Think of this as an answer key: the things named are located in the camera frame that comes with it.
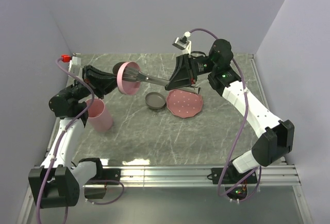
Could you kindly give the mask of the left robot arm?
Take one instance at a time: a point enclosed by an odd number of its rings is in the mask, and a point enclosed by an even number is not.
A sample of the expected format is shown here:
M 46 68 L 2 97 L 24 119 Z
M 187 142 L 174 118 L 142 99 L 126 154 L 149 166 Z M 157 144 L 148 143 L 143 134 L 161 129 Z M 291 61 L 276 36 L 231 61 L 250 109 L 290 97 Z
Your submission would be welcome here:
M 82 159 L 74 169 L 71 162 L 89 117 L 89 104 L 85 99 L 103 99 L 116 87 L 115 74 L 88 65 L 82 69 L 82 79 L 74 77 L 71 85 L 48 102 L 60 123 L 46 158 L 39 168 L 29 172 L 28 181 L 38 210 L 75 206 L 80 189 L 87 182 L 98 184 L 104 179 L 105 172 L 99 158 Z

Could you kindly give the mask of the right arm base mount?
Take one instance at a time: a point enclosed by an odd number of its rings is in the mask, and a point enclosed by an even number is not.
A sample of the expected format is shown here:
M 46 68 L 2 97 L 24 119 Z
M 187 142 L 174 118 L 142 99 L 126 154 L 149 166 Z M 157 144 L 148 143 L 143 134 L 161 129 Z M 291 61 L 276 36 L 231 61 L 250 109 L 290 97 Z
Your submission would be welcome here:
M 213 184 L 218 184 L 223 169 L 223 167 L 212 168 L 211 173 L 207 175 L 207 179 L 211 180 Z M 222 183 L 233 186 L 235 183 L 242 180 L 238 186 L 235 186 L 233 190 L 226 194 L 230 200 L 241 201 L 248 197 L 248 184 L 258 184 L 260 183 L 259 179 L 261 179 L 261 176 L 257 178 L 257 172 L 253 169 L 240 174 L 234 167 L 231 168 L 230 166 L 224 174 Z

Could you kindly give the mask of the metal tongs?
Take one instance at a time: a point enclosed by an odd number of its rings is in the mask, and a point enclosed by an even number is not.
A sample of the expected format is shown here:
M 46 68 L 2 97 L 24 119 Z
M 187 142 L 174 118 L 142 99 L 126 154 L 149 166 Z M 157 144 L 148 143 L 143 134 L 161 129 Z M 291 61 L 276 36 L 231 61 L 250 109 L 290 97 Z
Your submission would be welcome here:
M 165 87 L 169 81 L 140 72 L 139 70 L 127 67 L 123 72 L 122 80 L 129 82 L 147 82 Z

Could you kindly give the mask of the grey round lid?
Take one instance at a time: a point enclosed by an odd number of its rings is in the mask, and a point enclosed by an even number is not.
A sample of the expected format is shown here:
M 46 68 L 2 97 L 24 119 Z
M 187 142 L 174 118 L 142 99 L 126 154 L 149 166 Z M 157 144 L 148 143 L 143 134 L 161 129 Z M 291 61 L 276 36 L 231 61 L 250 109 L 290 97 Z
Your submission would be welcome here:
M 160 110 L 166 105 L 166 99 L 160 93 L 150 92 L 145 96 L 145 103 L 152 110 Z

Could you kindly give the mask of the pink round lid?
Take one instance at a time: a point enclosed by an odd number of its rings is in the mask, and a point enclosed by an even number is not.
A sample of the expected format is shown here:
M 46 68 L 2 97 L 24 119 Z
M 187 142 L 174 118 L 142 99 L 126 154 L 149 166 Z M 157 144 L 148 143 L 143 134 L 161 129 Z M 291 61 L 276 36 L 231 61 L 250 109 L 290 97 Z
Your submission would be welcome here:
M 124 95 L 135 95 L 140 87 L 140 82 L 137 81 L 128 81 L 129 74 L 124 73 L 125 70 L 140 70 L 140 66 L 135 62 L 124 62 L 118 69 L 117 72 L 117 85 L 119 91 Z

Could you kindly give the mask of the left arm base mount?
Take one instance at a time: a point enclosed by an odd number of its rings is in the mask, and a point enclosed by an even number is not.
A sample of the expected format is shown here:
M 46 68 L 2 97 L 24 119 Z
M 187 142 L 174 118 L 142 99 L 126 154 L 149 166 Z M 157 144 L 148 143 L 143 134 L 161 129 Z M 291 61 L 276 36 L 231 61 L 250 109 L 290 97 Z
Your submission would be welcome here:
M 83 188 L 84 197 L 90 201 L 108 202 L 122 195 L 123 188 L 120 182 L 119 168 L 105 168 L 102 175 L 91 179 Z

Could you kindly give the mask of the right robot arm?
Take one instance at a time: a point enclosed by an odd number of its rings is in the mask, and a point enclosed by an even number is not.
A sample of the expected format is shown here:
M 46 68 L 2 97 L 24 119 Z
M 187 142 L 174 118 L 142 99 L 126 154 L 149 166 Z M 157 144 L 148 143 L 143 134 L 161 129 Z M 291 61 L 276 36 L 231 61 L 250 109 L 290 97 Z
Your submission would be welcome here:
M 246 172 L 267 167 L 292 151 L 294 125 L 271 113 L 246 87 L 243 77 L 231 67 L 234 59 L 231 44 L 216 39 L 206 56 L 191 56 L 191 42 L 187 36 L 176 38 L 173 46 L 183 54 L 176 58 L 176 66 L 166 90 L 190 87 L 199 75 L 207 74 L 213 90 L 230 102 L 255 131 L 258 138 L 252 149 L 233 159 L 228 178 L 235 183 L 245 178 Z

